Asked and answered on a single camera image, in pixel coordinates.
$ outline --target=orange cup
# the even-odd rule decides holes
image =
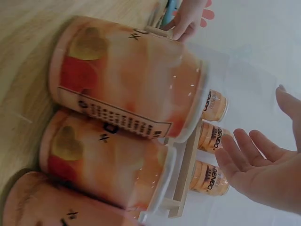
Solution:
[[[198,140],[198,149],[214,154],[222,148],[222,136],[232,135],[229,130],[202,121],[201,134]]]
[[[77,112],[143,137],[184,142],[206,103],[205,78],[206,64],[183,44],[81,16],[54,50],[49,88]]]
[[[44,174],[29,172],[11,189],[3,226],[138,226],[124,210],[90,199],[53,183]]]
[[[156,139],[63,109],[46,128],[40,166],[128,211],[153,212],[164,198],[175,156],[175,148]]]
[[[202,119],[221,121],[228,110],[227,99],[219,92],[210,90],[202,113]]]
[[[219,167],[196,161],[189,189],[218,196],[226,194],[229,184]]]

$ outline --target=table surface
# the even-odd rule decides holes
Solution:
[[[76,15],[143,28],[158,0],[2,0],[0,2],[1,206],[21,169],[38,168],[41,136],[57,108],[48,64]]]

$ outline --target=logo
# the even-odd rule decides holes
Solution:
[[[207,108],[208,108],[208,106],[210,104],[210,99],[211,99],[211,90],[209,91],[209,95],[208,95],[208,98],[207,98],[207,101],[206,101],[204,112],[207,111]]]

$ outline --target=pink object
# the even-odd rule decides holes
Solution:
[[[138,226],[131,214],[29,172],[11,189],[3,226]]]

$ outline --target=fingernail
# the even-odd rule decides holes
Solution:
[[[280,84],[278,88],[279,88],[281,91],[286,92],[286,89],[284,88],[283,85]]]

